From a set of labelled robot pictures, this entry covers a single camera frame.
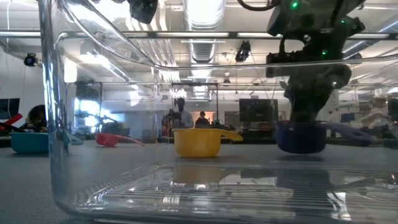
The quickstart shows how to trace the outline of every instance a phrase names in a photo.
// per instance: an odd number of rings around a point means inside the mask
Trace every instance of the yellow cup handle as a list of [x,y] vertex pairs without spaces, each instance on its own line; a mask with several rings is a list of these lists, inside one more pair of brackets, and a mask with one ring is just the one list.
[[233,141],[243,141],[242,136],[232,132],[220,129],[220,134]]

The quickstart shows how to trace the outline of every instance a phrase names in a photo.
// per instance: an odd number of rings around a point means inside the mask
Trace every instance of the teal bowl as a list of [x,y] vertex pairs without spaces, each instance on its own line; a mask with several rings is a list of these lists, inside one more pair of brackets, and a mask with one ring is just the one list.
[[44,153],[49,151],[47,133],[11,133],[11,147],[16,153]]

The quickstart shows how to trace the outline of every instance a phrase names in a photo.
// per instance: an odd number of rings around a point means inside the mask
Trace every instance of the person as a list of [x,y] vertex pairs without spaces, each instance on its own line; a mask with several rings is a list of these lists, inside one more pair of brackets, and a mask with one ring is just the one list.
[[178,106],[178,112],[181,114],[178,126],[182,126],[182,128],[193,128],[192,115],[184,110],[185,100],[183,98],[178,98],[176,104]]
[[37,132],[47,132],[47,121],[45,118],[45,106],[37,105],[33,107],[25,120],[26,126],[33,125],[39,129],[35,130]]
[[201,126],[208,126],[210,125],[209,120],[207,120],[207,118],[205,118],[206,113],[204,111],[200,112],[200,117],[197,119],[197,121],[195,122],[195,127],[199,128]]
[[368,129],[371,134],[379,139],[395,139],[396,137],[389,131],[390,121],[388,107],[384,98],[375,98],[373,108],[369,115],[363,118],[369,124]]

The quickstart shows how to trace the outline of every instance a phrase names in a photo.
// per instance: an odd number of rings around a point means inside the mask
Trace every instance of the green led light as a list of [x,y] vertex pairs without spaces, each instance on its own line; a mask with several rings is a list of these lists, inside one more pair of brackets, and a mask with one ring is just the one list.
[[297,2],[293,2],[293,4],[292,4],[292,9],[297,8],[297,6],[298,6],[298,3],[297,3]]

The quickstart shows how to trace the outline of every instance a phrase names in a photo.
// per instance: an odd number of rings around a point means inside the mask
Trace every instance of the transparent container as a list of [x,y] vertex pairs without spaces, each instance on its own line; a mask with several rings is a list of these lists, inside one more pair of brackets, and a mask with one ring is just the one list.
[[116,223],[398,220],[396,2],[117,2],[39,1],[61,209]]

